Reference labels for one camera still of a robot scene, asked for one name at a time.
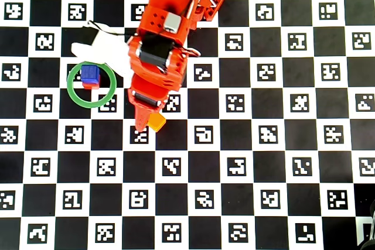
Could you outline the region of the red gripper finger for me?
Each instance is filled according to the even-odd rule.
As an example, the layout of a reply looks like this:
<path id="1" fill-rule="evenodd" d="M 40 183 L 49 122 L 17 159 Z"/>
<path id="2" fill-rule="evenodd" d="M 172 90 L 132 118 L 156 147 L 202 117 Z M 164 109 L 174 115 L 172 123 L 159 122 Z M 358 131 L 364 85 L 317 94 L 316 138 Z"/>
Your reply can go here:
<path id="1" fill-rule="evenodd" d="M 153 113 L 152 108 L 144 105 L 135 106 L 135 129 L 143 131 L 147 126 L 149 117 Z"/>

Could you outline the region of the red gripper body black motor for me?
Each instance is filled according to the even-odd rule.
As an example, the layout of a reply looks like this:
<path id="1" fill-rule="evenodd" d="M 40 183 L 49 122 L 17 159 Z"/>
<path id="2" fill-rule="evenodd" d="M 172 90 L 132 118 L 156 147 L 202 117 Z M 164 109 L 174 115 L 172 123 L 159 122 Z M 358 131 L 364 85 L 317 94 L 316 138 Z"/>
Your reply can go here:
<path id="1" fill-rule="evenodd" d="M 181 74 L 134 74 L 128 89 L 128 98 L 135 112 L 159 112 L 164 108 L 171 91 L 182 86 Z"/>

